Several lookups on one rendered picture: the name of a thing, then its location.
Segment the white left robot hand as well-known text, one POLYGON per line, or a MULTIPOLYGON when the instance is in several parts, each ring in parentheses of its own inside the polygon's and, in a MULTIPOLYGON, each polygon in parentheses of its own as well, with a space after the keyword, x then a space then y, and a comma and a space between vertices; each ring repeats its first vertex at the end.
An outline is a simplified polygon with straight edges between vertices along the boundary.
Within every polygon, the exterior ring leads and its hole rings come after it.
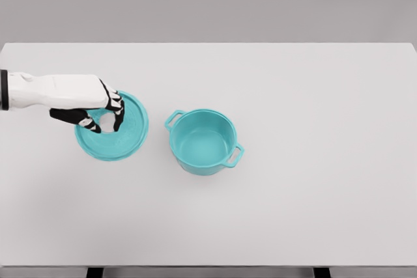
POLYGON ((54 87, 42 101, 49 107, 51 118, 101 133, 100 126, 88 111, 107 109, 115 117, 113 130, 119 130, 124 120, 125 104, 116 89, 95 75, 59 75, 53 76, 52 81, 54 87))

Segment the teal pot lid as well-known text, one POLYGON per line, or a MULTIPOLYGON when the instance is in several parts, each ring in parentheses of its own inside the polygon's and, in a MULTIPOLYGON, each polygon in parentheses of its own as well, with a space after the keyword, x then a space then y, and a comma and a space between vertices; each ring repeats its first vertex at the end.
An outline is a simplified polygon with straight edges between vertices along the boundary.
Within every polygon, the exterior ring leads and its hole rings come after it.
POLYGON ((101 161, 123 160, 143 145, 149 130, 149 118, 143 104, 132 94, 119 91, 124 100, 124 120, 117 132, 94 133, 74 126, 76 141, 88 155, 101 161))

